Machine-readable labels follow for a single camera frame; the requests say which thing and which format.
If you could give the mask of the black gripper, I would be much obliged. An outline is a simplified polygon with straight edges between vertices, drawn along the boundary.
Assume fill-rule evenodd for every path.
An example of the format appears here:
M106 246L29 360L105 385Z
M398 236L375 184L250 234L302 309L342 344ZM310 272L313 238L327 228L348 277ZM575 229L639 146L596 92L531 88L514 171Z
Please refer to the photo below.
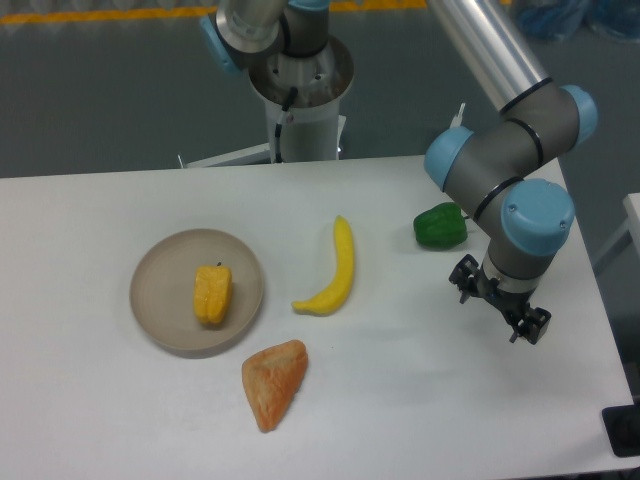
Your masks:
M455 265L448 281L460 293L460 303L480 297L498 310L513 330L510 343L524 339L535 345L546 333L552 315L543 308L530 306L531 291L503 290L497 278L489 278L483 268L479 270L479 264L472 255L465 255Z

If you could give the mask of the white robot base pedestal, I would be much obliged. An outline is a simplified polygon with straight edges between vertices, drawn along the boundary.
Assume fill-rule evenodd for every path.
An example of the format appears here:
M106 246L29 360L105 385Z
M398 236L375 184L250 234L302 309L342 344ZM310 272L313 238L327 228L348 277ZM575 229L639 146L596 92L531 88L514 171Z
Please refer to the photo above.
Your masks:
M283 53L249 71L262 100L268 141L209 157L181 168L241 166L336 160L346 118L340 102L349 92L354 64L346 46L330 36L324 48L306 58Z

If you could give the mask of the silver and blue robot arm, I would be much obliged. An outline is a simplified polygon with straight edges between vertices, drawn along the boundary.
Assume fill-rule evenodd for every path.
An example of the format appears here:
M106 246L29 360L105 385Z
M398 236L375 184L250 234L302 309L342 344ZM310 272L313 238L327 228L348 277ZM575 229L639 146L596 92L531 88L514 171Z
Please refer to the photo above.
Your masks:
M515 338L536 343L551 316L529 300L575 209L564 188L533 173L594 132L597 108L581 88L554 83L497 2L430 9L501 118L484 134L452 126L425 155L432 181L489 237L484 259L464 257L450 281L498 310ZM263 101L275 163L338 155L338 105L354 67L328 25L325 1L222 1L200 20L221 68L247 72Z

